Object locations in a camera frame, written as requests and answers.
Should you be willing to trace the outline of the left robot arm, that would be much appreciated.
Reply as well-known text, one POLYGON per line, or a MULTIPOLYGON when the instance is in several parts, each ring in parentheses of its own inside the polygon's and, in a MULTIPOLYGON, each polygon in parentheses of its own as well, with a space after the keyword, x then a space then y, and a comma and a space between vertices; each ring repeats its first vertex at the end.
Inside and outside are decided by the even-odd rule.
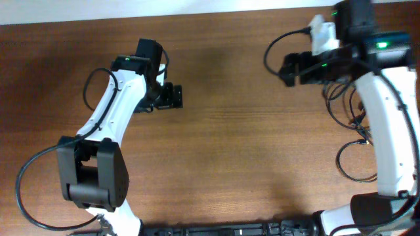
POLYGON ((108 235, 139 235, 142 221, 131 210, 129 173, 121 142, 134 113, 182 107, 182 87, 167 82, 166 55, 154 40, 140 39, 136 52, 117 56, 105 69, 110 80, 90 119, 57 149, 63 198, 97 214, 108 235))

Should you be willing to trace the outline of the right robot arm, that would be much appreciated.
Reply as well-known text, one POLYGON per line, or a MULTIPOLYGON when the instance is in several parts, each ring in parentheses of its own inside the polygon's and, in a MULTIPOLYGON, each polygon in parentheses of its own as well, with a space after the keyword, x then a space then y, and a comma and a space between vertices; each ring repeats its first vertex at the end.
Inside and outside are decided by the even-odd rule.
POLYGON ((288 54, 276 75, 295 83, 334 85, 324 92, 330 104, 353 88, 361 115, 348 128, 374 147, 374 193, 352 197, 349 204, 316 212, 304 220, 283 221, 293 235, 386 235, 419 233, 419 112, 417 73, 410 36, 377 30, 371 1, 341 1, 333 20, 315 16, 301 31, 310 37, 309 52, 288 54))

